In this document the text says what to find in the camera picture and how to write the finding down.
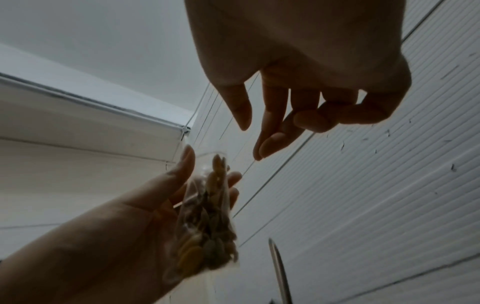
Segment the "ceiling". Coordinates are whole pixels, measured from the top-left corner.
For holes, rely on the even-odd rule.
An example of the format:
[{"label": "ceiling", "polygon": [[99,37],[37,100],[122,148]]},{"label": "ceiling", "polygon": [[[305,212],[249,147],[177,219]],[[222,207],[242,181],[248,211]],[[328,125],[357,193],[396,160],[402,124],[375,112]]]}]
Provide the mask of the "ceiling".
[{"label": "ceiling", "polygon": [[208,83],[178,0],[7,1],[0,43],[189,111]]}]

